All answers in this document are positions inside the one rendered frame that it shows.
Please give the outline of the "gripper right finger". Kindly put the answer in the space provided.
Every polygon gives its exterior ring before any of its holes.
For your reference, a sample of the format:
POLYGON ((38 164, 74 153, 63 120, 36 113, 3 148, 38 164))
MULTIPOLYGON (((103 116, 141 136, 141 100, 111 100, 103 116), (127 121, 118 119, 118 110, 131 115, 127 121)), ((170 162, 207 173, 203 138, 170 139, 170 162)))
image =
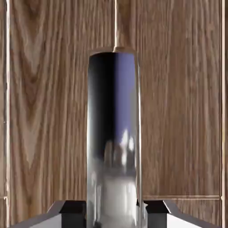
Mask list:
POLYGON ((221 228, 207 221, 182 213, 170 200, 146 200, 143 228, 221 228))

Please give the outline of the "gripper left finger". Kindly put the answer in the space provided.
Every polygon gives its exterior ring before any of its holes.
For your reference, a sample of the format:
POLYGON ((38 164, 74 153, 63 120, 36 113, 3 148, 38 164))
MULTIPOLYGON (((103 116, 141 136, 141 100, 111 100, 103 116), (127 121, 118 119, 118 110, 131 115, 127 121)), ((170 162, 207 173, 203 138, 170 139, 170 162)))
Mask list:
POLYGON ((86 202, 56 201, 47 213, 11 225, 9 228, 86 228, 86 202))

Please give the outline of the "shiny curved metal handle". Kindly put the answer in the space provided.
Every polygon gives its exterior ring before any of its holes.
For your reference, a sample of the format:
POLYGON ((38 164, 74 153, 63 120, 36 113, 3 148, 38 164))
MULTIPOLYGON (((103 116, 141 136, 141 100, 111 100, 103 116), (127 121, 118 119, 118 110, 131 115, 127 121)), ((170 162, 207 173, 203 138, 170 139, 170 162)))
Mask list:
POLYGON ((143 228, 139 79, 132 48, 90 54, 87 228, 143 228))

